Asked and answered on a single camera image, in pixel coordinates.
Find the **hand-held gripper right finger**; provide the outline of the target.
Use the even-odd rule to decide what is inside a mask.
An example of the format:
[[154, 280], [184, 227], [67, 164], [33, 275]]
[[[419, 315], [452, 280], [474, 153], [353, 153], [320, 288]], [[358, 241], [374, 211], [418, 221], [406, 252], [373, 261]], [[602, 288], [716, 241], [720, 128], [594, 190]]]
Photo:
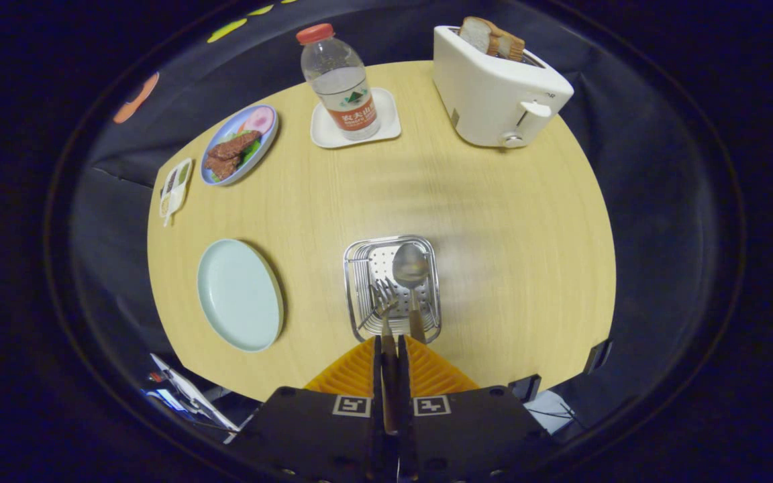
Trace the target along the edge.
[[503, 386], [474, 387], [429, 346], [398, 341], [399, 482], [521, 482], [556, 451]]

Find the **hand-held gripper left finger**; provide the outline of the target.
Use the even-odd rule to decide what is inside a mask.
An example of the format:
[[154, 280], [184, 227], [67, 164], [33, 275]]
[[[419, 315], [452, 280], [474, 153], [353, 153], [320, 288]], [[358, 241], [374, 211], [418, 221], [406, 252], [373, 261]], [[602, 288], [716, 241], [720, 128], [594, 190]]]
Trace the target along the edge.
[[383, 481], [381, 354], [371, 337], [306, 388], [277, 388], [229, 450], [274, 481]]

